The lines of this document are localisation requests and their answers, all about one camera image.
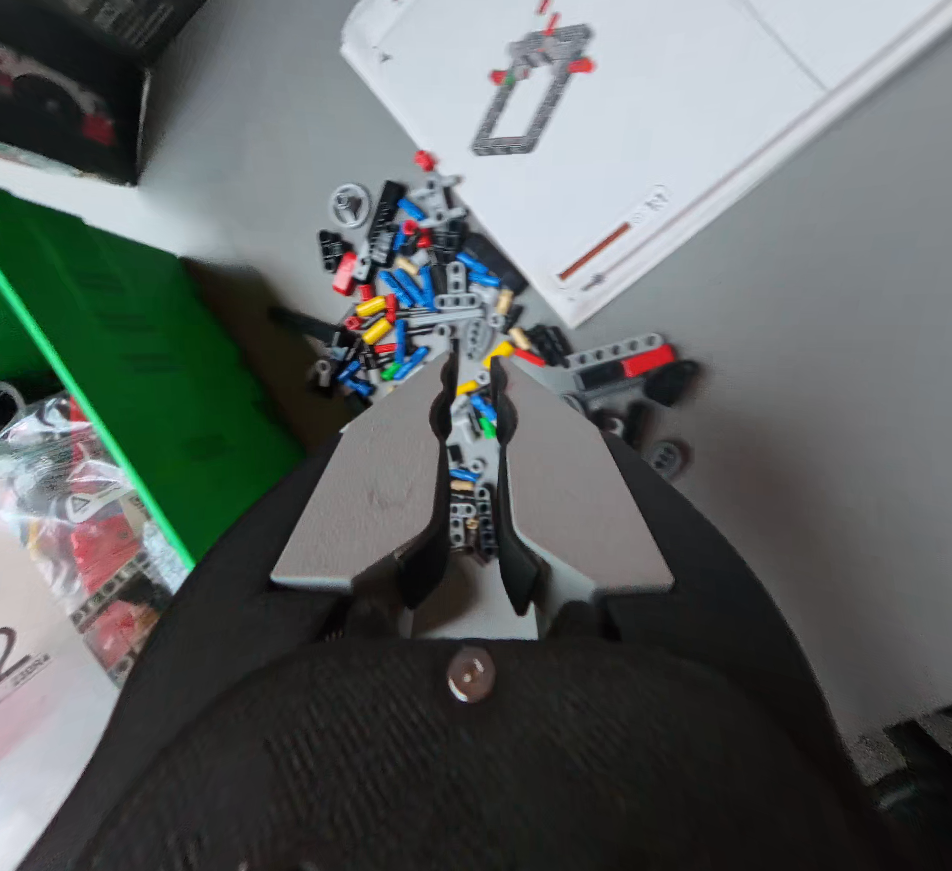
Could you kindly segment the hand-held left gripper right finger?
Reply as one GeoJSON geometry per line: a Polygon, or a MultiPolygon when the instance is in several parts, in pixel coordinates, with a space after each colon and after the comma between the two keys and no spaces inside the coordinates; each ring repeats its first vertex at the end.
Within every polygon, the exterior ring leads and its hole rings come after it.
{"type": "Polygon", "coordinates": [[[515,613],[667,593],[673,573],[600,429],[516,365],[491,361],[498,563],[515,613]]]}

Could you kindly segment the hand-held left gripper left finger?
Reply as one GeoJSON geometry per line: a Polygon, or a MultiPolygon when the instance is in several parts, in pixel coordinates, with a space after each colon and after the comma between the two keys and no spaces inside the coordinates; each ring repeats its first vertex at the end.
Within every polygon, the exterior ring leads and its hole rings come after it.
{"type": "Polygon", "coordinates": [[[446,441],[458,356],[438,353],[352,421],[270,579],[279,586],[421,604],[449,553],[446,441]]]}

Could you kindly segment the pile of lego pieces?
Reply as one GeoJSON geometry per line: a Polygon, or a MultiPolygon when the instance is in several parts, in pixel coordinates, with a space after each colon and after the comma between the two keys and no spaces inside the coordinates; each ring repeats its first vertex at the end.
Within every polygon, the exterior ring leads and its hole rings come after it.
{"type": "Polygon", "coordinates": [[[316,241],[331,287],[349,307],[328,323],[282,306],[269,319],[318,344],[308,389],[343,396],[353,413],[393,391],[442,351],[456,349],[463,379],[451,408],[449,540],[458,552],[494,557],[497,411],[490,369],[505,360],[537,369],[569,407],[641,450],[655,408],[683,401],[702,368],[649,332],[576,351],[558,326],[522,323],[528,281],[453,203],[459,180],[417,151],[422,186],[387,180],[376,201],[361,185],[331,195],[341,229],[365,227],[355,245],[341,232],[316,241]]]}

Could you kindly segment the clear bag of lego parts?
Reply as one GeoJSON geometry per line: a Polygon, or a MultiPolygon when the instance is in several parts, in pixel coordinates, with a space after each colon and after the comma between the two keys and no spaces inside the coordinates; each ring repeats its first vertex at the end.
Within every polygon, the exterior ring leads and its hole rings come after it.
{"type": "Polygon", "coordinates": [[[188,570],[72,396],[1,391],[2,524],[123,687],[188,570]]]}

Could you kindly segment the lego instruction booklet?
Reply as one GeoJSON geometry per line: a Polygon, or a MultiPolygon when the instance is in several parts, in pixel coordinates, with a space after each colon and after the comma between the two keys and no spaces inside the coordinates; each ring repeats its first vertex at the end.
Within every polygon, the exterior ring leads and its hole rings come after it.
{"type": "Polygon", "coordinates": [[[950,0],[359,0],[341,54],[576,328],[950,31],[950,0]]]}

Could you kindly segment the green plastic bin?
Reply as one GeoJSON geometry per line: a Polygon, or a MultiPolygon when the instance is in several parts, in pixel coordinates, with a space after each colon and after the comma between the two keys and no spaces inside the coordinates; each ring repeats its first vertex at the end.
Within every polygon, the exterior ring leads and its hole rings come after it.
{"type": "Polygon", "coordinates": [[[2,191],[1,289],[188,568],[303,458],[177,256],[2,191]]]}

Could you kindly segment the white paper parts bag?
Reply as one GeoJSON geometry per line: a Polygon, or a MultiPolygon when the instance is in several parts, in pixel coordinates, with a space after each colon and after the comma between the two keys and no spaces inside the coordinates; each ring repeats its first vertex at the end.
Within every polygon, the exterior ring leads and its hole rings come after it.
{"type": "Polygon", "coordinates": [[[1,626],[1,864],[14,869],[78,782],[117,690],[6,527],[1,626]]]}

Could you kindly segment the narrow black cardboard box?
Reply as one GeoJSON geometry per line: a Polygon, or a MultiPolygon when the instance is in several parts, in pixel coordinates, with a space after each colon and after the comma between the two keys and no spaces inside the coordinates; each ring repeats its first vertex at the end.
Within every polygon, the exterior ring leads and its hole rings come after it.
{"type": "Polygon", "coordinates": [[[135,187],[148,93],[137,61],[44,8],[2,0],[3,160],[135,187]]]}

